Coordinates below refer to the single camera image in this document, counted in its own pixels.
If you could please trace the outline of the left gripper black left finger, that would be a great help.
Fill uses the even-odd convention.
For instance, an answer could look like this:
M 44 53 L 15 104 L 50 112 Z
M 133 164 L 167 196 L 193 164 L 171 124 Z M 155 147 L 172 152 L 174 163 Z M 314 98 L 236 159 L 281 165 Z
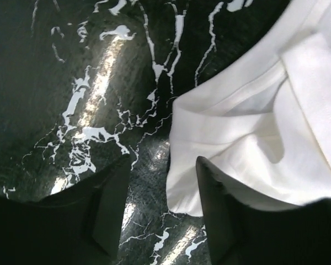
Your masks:
M 130 179 L 129 155 L 38 202 L 0 196 L 0 264 L 111 264 Z

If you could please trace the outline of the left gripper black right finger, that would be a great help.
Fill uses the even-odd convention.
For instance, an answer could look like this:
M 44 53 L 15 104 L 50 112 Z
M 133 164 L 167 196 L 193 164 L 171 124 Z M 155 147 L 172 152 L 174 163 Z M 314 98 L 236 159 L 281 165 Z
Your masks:
M 212 264 L 331 264 L 331 199 L 286 204 L 201 156 L 196 174 Z

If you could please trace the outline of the white printed t shirt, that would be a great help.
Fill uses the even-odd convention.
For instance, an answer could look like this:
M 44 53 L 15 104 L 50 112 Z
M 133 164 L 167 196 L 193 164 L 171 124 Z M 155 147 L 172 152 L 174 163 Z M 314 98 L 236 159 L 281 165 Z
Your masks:
M 198 157 L 255 209 L 331 198 L 331 1 L 292 1 L 248 52 L 177 98 L 169 141 L 174 213 L 202 215 Z

